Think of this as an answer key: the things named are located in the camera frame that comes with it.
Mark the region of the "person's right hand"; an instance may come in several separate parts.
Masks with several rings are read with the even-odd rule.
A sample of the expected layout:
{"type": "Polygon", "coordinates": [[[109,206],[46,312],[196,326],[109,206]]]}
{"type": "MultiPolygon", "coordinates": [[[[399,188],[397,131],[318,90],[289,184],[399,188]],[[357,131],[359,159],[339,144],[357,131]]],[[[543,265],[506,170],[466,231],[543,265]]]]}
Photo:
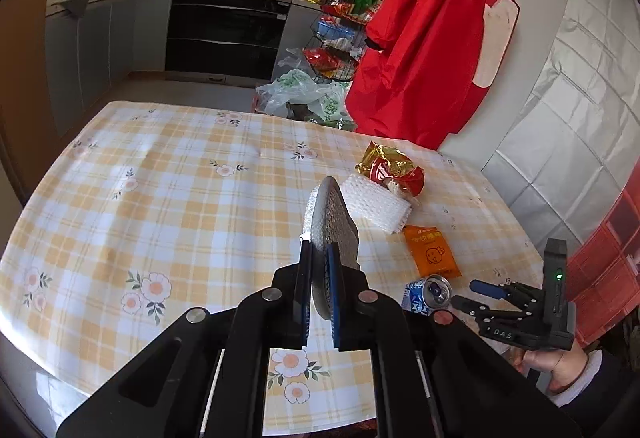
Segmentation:
{"type": "Polygon", "coordinates": [[[578,343],[570,350],[526,350],[514,351],[513,365],[518,372],[533,368],[551,374],[548,391],[559,394],[572,386],[582,375],[588,363],[588,356],[578,343]]]}

